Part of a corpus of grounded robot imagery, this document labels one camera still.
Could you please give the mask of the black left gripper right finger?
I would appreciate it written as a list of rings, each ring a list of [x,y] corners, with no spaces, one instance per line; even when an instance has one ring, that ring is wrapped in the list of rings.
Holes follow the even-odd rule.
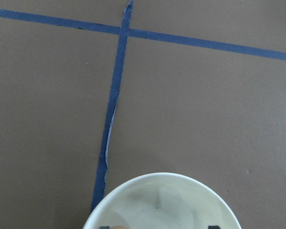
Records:
[[[220,229],[220,226],[218,226],[218,225],[209,225],[208,229]]]

